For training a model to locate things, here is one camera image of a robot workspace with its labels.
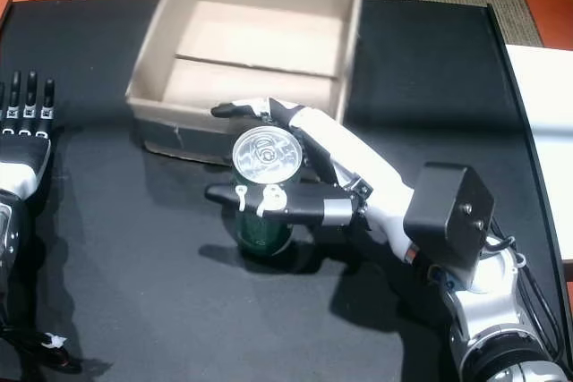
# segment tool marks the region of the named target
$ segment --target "black tabletop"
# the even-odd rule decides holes
[[[54,164],[37,218],[37,321],[85,359],[48,380],[450,380],[448,324],[384,238],[295,231],[265,263],[202,197],[226,169],[145,152],[124,102],[158,0],[16,4],[0,76],[56,79]],[[519,103],[487,9],[365,0],[346,124],[410,185],[425,161],[476,168],[560,324],[569,313]],[[0,369],[17,363],[2,348]]]

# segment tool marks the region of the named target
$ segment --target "open cardboard box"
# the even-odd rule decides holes
[[[147,149],[225,163],[252,123],[219,103],[280,98],[342,122],[362,0],[161,0],[127,100]]]

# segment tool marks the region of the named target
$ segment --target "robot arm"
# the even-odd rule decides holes
[[[473,169],[429,164],[412,190],[380,155],[321,110],[269,98],[220,105],[211,113],[257,117],[290,130],[328,184],[249,185],[242,198],[231,184],[217,184],[207,188],[208,199],[255,212],[266,198],[280,195],[256,213],[291,224],[347,225],[364,216],[388,236],[398,259],[440,274],[461,380],[567,380],[517,304],[524,261],[511,248],[483,252],[487,242],[495,249],[500,239],[487,235],[493,198]],[[326,200],[332,198],[349,202],[344,214],[329,212]]]
[[[11,324],[7,302],[9,278],[18,266],[19,248],[30,239],[31,220],[26,200],[38,189],[51,153],[50,132],[54,118],[54,81],[46,80],[41,107],[37,109],[37,75],[30,72],[23,103],[21,74],[15,72],[4,111],[4,84],[0,82],[0,337],[22,354],[62,372],[77,373],[80,366],[63,347],[65,338],[38,333]]]

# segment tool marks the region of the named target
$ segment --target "screw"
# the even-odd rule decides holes
[[[466,215],[472,215],[472,209],[473,209],[472,205],[470,205],[469,203],[462,205],[462,210]]]

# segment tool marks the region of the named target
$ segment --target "white robotic hand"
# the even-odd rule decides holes
[[[316,187],[314,191],[300,191],[305,195],[313,195],[317,204],[322,205],[321,212],[317,209],[321,216],[316,220],[320,222],[315,224],[345,225],[351,221],[355,212],[359,212],[366,217],[372,228],[380,228],[385,232],[392,251],[400,260],[408,260],[412,242],[404,232],[403,221],[413,191],[404,185],[399,173],[386,160],[348,129],[319,109],[274,98],[223,104],[211,109],[211,113],[219,118],[256,117],[290,130],[303,143],[305,154],[319,177],[337,188],[329,192],[336,193],[341,199],[345,192],[346,197],[352,200],[352,207],[346,204],[343,216],[333,212],[329,215],[329,208],[322,202],[330,196],[321,193],[326,192],[327,188],[322,186],[319,189],[318,185],[310,184],[290,186],[297,190]],[[226,198],[219,191],[222,191],[222,185],[217,189],[207,189],[207,198],[225,203]],[[297,192],[292,190],[290,194],[294,196]],[[238,204],[234,200],[227,199],[227,202],[235,206]],[[293,214],[293,208],[288,208],[287,213]],[[310,224],[295,218],[289,221],[293,224]]]
[[[386,233],[400,260],[435,276],[452,315],[450,348],[461,380],[567,380],[531,312],[517,304],[525,259],[517,260],[508,241],[488,236],[493,197],[471,167],[427,164],[414,191],[379,154],[318,109],[268,98],[223,104],[211,113],[256,117],[290,130],[327,183],[285,185],[282,204],[261,216],[346,225],[356,213],[364,215],[370,227]],[[255,212],[263,188],[249,185],[239,199],[232,184],[215,184],[206,197]],[[329,214],[325,199],[346,200],[338,205],[346,209]]]

